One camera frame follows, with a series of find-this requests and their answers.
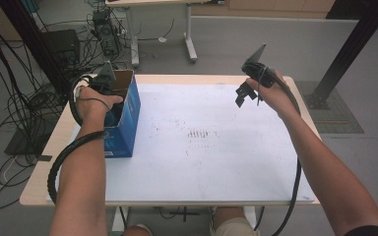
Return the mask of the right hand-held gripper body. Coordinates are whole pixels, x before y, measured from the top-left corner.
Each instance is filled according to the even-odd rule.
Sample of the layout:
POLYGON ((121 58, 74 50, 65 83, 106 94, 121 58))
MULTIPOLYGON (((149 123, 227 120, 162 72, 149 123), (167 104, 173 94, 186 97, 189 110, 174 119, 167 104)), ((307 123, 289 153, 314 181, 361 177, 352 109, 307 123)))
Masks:
POLYGON ((273 69, 260 63, 260 58, 266 48, 263 43, 241 66, 244 74, 249 76, 261 86, 269 89, 276 81, 276 75, 273 69))

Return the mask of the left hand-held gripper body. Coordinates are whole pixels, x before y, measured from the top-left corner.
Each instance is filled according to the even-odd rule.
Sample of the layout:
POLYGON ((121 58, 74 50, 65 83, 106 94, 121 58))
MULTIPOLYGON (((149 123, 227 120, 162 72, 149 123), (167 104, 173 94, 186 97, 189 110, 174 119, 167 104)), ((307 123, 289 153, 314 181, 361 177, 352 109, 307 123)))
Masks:
POLYGON ((106 61, 99 73, 90 80, 89 86, 101 94, 112 94, 116 81, 110 61, 106 61))

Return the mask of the blue cardboard box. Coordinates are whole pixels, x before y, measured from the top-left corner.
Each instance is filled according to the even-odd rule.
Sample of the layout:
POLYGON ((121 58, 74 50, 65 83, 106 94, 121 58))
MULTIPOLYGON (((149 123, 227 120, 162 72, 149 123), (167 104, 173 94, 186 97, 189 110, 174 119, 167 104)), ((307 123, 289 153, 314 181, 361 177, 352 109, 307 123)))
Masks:
POLYGON ((104 155, 106 158, 131 157, 139 121, 141 100, 132 70, 114 70, 113 90, 123 102, 106 114, 104 155))

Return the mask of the person's left hand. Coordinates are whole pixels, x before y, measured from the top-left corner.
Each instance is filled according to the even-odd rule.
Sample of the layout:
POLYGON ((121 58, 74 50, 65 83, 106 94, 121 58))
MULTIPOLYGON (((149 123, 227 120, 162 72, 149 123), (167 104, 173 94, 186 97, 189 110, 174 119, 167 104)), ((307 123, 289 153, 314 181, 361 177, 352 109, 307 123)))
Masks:
POLYGON ((76 106, 84 126, 102 127, 106 113, 123 98, 118 95, 104 95, 92 88, 80 86, 76 90, 76 106))

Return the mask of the person's right hand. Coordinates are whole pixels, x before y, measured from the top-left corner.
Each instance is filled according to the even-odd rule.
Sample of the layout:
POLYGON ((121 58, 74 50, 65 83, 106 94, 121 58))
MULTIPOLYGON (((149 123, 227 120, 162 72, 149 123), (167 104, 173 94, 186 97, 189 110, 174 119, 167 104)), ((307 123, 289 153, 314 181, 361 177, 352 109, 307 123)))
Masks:
POLYGON ((289 120, 299 117, 299 113, 296 111, 287 93, 278 84, 265 88, 251 78, 248 78, 246 83, 261 95, 264 101, 278 113, 281 119, 289 120))

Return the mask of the grey computer tower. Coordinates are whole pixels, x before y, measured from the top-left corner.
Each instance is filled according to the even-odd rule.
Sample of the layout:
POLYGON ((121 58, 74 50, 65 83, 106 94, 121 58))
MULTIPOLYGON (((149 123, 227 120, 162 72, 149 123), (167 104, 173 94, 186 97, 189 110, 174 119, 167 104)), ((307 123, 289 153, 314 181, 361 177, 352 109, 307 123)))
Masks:
POLYGON ((118 55, 120 51, 119 40, 110 19, 110 11, 108 9, 94 11, 93 24, 103 55, 118 55))

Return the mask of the black computer case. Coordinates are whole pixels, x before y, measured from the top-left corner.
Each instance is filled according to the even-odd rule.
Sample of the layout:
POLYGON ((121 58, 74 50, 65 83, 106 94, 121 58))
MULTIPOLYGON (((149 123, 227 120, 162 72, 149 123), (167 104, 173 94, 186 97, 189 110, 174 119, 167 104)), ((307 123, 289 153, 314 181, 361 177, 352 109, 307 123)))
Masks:
POLYGON ((75 67, 80 61, 80 41, 73 29, 46 31, 43 40, 62 68, 75 67))

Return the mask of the wooden cabinet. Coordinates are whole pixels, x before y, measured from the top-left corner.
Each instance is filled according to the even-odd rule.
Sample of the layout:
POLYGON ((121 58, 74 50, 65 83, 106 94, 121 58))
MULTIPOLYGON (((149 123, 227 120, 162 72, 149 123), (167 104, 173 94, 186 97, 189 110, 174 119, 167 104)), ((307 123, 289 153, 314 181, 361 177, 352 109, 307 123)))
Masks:
POLYGON ((195 16, 325 19, 336 0, 219 0, 194 4, 195 16))

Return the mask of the white desk with metal legs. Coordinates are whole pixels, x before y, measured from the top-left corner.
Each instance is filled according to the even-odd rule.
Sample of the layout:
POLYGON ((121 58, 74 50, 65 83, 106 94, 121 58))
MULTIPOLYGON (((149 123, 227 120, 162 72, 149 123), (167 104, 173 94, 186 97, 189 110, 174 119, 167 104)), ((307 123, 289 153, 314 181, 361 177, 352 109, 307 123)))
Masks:
POLYGON ((195 63, 198 59, 195 46, 192 40, 192 5, 193 4, 203 4, 209 2, 210 0, 105 0, 105 4, 109 8, 121 8, 124 10, 126 15, 126 21, 128 25, 128 32, 130 35, 130 52, 131 52, 131 64, 133 67, 137 68, 140 65, 139 56, 139 44, 138 37, 134 33, 133 27, 133 17, 132 8, 140 6, 150 6, 150 5, 184 5, 185 6, 185 31, 183 32, 183 38, 185 45, 189 54, 189 59, 195 63))

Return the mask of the white table mat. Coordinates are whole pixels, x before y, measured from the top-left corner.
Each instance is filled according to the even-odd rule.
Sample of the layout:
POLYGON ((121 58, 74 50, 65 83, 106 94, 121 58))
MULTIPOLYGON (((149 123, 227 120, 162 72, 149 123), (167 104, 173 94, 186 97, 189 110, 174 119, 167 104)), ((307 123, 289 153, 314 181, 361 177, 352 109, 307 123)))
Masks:
POLYGON ((134 152, 105 159, 105 202, 118 206, 309 204, 297 155, 266 103, 235 104, 233 85, 139 86, 134 152))

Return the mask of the grey floor mat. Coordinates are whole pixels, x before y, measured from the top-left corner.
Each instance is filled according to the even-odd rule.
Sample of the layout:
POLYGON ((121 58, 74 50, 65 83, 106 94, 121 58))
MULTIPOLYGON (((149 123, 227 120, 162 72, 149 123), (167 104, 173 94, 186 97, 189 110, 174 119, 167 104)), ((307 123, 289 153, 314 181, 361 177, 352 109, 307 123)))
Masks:
POLYGON ((320 106, 311 104, 310 96, 318 82, 296 81, 300 95, 308 109, 312 121, 320 134, 363 134, 347 104, 334 89, 320 106))

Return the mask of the black floor plate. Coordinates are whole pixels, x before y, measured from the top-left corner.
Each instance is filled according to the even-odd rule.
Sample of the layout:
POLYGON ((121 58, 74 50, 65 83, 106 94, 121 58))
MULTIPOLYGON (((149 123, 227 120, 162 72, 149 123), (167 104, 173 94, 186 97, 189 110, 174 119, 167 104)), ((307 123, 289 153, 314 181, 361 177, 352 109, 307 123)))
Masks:
POLYGON ((19 123, 4 152, 10 155, 42 154, 57 121, 55 116, 44 116, 19 123))

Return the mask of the person's right leg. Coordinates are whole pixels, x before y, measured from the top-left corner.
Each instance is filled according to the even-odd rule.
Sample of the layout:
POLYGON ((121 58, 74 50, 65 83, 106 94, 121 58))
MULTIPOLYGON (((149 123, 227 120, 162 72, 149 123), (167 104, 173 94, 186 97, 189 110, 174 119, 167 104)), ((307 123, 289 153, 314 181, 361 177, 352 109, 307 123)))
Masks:
POLYGON ((241 206, 213 206, 210 214, 211 236, 261 236, 250 225, 241 206))

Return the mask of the person's black sleeve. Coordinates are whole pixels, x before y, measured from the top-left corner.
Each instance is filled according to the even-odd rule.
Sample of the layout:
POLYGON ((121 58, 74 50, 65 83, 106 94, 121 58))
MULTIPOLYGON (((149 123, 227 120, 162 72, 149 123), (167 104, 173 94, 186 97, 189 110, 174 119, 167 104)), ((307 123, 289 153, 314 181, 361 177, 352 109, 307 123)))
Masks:
POLYGON ((345 236, 378 236, 378 225, 364 225, 351 229, 345 236))

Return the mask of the black metal post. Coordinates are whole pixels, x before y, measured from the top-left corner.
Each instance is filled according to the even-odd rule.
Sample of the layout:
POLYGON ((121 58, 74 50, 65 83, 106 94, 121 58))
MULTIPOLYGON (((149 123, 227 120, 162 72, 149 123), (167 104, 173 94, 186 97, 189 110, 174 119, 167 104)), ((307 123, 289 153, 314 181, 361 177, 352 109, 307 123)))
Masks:
POLYGON ((362 15, 318 86, 305 96, 311 109, 328 109, 327 100, 347 69, 378 29, 378 0, 362 15))
POLYGON ((25 9, 22 1, 0 0, 0 8, 30 50, 31 55, 49 79, 55 91, 66 98, 71 86, 44 42, 35 20, 25 9))

